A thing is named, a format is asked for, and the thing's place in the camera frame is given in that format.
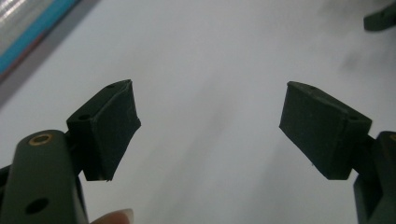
white surface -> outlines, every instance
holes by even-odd
[[[396,130],[396,29],[362,29],[387,3],[82,1],[0,86],[0,165],[130,78],[142,127],[112,182],[83,183],[90,219],[132,207],[140,224],[357,223],[356,174],[327,181],[278,124],[294,80],[371,118],[373,137]]]

mounting hole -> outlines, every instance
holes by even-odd
[[[30,139],[29,145],[34,147],[41,146],[47,144],[51,138],[52,138],[52,134],[49,133],[39,134]]]
[[[40,198],[32,201],[26,206],[25,213],[27,215],[33,215],[43,211],[48,205],[49,200],[47,198]]]
[[[91,117],[91,115],[81,115],[78,117],[79,120],[86,120],[89,119]]]

blurry object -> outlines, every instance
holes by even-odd
[[[78,0],[0,0],[0,81]]]
[[[396,25],[396,3],[364,18],[364,29],[383,31]]]
[[[289,82],[280,129],[328,179],[354,184],[360,224],[396,223],[396,133],[368,135],[372,121],[320,89]]]

fingernail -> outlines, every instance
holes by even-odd
[[[128,208],[128,209],[120,210],[120,212],[128,217],[129,224],[134,224],[134,210]]]

finger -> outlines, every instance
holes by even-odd
[[[91,224],[134,224],[134,211],[124,209],[99,217]]]

